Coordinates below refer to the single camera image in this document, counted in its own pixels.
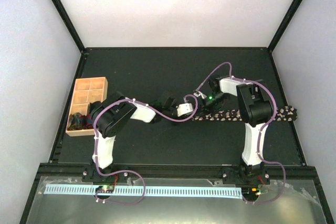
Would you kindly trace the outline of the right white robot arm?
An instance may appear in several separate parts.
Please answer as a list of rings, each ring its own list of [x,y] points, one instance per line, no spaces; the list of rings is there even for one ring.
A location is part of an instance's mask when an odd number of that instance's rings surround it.
[[[277,106],[263,79],[251,81],[231,77],[211,76],[208,80],[211,94],[200,95],[200,112],[196,118],[202,120],[238,120],[245,123],[245,144],[240,158],[239,179],[252,183],[266,163],[263,157],[265,132],[275,119]],[[223,112],[219,105],[229,97],[236,97],[237,111]]]

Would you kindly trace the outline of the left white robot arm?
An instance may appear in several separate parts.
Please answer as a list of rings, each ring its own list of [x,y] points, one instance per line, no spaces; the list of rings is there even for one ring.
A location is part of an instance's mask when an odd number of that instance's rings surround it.
[[[119,91],[108,96],[104,101],[91,102],[88,107],[88,115],[91,117],[92,125],[98,131],[98,144],[92,156],[93,162],[98,165],[94,169],[94,175],[102,182],[108,181],[113,174],[111,166],[113,162],[112,152],[116,135],[126,126],[130,119],[139,120],[145,123],[158,123],[163,117],[143,105],[123,102],[106,110],[98,117],[103,109],[110,104],[123,100],[126,97]]]

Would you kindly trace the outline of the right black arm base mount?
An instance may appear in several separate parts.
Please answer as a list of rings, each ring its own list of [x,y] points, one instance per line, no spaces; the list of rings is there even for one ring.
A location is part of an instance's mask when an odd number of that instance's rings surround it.
[[[221,170],[224,184],[235,185],[269,185],[266,170],[262,167],[246,168],[245,166],[225,166]]]

